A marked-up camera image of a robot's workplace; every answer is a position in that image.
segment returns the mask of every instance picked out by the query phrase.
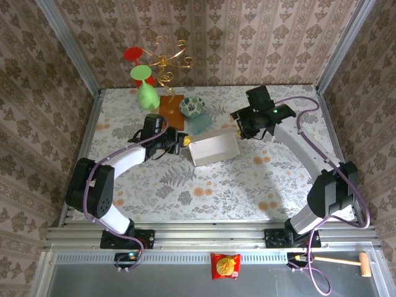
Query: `gray floor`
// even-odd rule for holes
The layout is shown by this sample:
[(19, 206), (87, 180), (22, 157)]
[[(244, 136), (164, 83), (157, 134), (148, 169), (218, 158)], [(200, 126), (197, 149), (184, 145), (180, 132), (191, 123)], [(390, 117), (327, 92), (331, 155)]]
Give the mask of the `gray floor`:
[[(326, 256), (357, 260), (357, 254)], [(316, 262), (329, 277), (331, 296), (378, 296), (373, 278), (361, 276), (357, 266)], [(237, 280), (212, 280), (209, 265), (141, 265), (119, 273), (112, 265), (57, 265), (48, 297), (250, 297), (320, 296), (308, 273), (285, 265), (242, 265)]]

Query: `aluminum frame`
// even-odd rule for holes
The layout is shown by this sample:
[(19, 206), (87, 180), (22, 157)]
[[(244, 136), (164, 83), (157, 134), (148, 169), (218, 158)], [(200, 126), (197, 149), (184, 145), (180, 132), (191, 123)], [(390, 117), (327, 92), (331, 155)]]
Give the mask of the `aluminum frame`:
[(375, 0), (360, 0), (356, 5), (356, 9), (353, 11), (352, 16), (348, 24), (346, 25), (325, 69), (323, 70), (319, 80), (317, 82), (318, 90), (324, 93), (325, 89), (329, 86), (335, 72), (341, 65), (346, 53), (351, 47), (355, 37), (357, 36), (361, 26), (367, 19), (372, 7), (375, 4)]
[[(177, 253), (176, 255), (186, 253), (203, 255), (209, 252), (242, 252), (254, 257), (254, 255), (263, 256), (274, 252), (304, 252), (303, 248), (265, 248), (264, 229), (281, 228), (282, 226), (283, 222), (265, 221), (136, 224), (136, 228), (156, 230), (154, 249), (145, 251), (145, 255), (148, 256), (166, 256), (170, 253), (172, 255), (175, 253)], [(46, 296), (54, 266), (58, 265), (59, 256), (90, 254), (113, 257), (115, 252), (128, 251), (100, 249), (101, 232), (99, 226), (79, 221), (67, 223), (64, 228), (50, 228), (30, 296)], [(366, 230), (359, 230), (343, 223), (329, 222), (319, 229), (319, 235), (322, 247), (312, 249), (313, 252), (366, 251), (379, 295), (396, 296), (396, 288), (373, 226)], [(88, 262), (102, 264), (97, 260), (88, 260)]]
[(84, 58), (78, 42), (76, 42), (75, 38), (72, 36), (69, 27), (56, 7), (54, 1), (37, 0), (37, 4), (43, 11), (57, 38), (62, 43), (64, 49), (72, 60), (73, 65), (75, 65), (75, 68), (89, 89), (89, 92), (93, 97), (96, 97), (100, 93), (100, 85), (91, 71), (87, 60)]

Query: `green patterned ball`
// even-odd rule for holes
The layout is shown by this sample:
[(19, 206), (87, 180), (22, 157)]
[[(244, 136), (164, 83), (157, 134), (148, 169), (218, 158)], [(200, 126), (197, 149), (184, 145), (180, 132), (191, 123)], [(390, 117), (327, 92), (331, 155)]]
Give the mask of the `green patterned ball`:
[(182, 114), (187, 116), (188, 118), (194, 118), (197, 115), (201, 114), (204, 110), (205, 103), (204, 101), (197, 97), (186, 97), (181, 100), (179, 109)]

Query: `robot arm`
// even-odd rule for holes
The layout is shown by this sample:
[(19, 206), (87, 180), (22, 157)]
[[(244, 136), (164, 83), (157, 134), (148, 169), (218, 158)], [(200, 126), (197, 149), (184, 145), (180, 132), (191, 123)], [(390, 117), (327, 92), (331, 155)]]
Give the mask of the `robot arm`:
[[(261, 129), (275, 136), (285, 144), (308, 170), (314, 184), (308, 194), (308, 204), (296, 215), (285, 222), (285, 228), (280, 230), (271, 242), (287, 242), (287, 246), (295, 246), (304, 241), (306, 233), (330, 214), (344, 209), (352, 204), (353, 191), (335, 172), (335, 164), (354, 185), (357, 181), (357, 168), (352, 162), (342, 163), (320, 144), (318, 144), (305, 129), (298, 129), (296, 114), (287, 105), (275, 106), (270, 99), (265, 86), (246, 92), (250, 106), (231, 114), (240, 129), (242, 139), (255, 137)], [(303, 139), (303, 133), (311, 142)], [(327, 155), (326, 160), (317, 152)]]
[[(159, 134), (163, 127), (163, 118), (149, 114), (145, 118), (143, 129), (137, 131), (128, 142), (138, 143)], [(87, 197), (87, 212), (114, 233), (134, 237), (134, 222), (125, 217), (113, 204), (114, 180), (129, 168), (152, 158), (157, 150), (179, 155), (180, 149), (189, 144), (189, 137), (177, 129), (169, 127), (165, 133), (143, 145), (125, 150), (109, 159), (105, 165), (99, 165), (90, 183)], [(66, 204), (83, 212), (84, 189), (88, 176), (96, 162), (88, 158), (80, 159), (74, 169)]]

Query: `gold wire ornament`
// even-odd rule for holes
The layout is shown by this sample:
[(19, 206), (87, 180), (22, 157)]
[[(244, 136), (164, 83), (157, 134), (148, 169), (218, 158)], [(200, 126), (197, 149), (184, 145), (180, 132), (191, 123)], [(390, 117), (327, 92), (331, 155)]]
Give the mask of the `gold wire ornament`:
[(158, 72), (158, 82), (160, 83), (160, 85), (164, 88), (167, 88), (171, 94), (171, 99), (169, 100), (172, 101), (174, 96), (176, 95), (173, 88), (169, 87), (168, 85), (166, 85), (168, 82), (170, 82), (171, 80), (173, 80), (174, 78), (174, 74), (171, 71), (168, 71), (166, 73), (164, 73), (165, 68), (167, 66), (171, 66), (171, 67), (176, 67), (176, 68), (186, 68), (189, 69), (191, 68), (194, 64), (195, 64), (195, 59), (187, 56), (183, 59), (182, 63), (180, 65), (176, 65), (173, 64), (172, 62), (170, 62), (172, 59), (177, 58), (178, 56), (180, 56), (181, 54), (183, 54), (187, 48), (188, 48), (188, 43), (186, 40), (178, 40), (178, 44), (176, 45), (177, 47), (179, 47), (181, 50), (174, 54), (173, 56), (168, 57), (168, 38), (166, 36), (158, 36), (157, 37), (157, 41), (155, 42), (156, 45), (159, 45), (161, 42), (164, 42), (165, 44), (165, 52), (163, 54), (160, 54), (159, 56), (157, 56), (156, 54), (152, 54), (148, 51), (146, 51), (145, 49), (142, 48), (142, 50), (148, 54), (149, 56), (155, 58), (157, 60), (157, 62), (153, 63), (153, 64), (149, 64), (148, 66), (158, 66), (160, 67), (160, 71)]

